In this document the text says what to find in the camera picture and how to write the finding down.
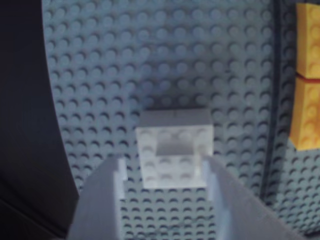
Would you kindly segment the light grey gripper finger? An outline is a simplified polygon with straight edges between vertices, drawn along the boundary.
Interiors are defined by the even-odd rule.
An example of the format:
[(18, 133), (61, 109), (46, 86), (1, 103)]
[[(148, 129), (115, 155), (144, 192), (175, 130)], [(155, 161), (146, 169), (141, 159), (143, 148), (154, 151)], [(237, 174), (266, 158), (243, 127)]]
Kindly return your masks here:
[(204, 157), (204, 179), (215, 211), (216, 239), (303, 239), (211, 156)]
[(109, 157), (87, 178), (80, 192), (68, 240), (123, 240), (121, 200), (125, 199), (127, 164)]

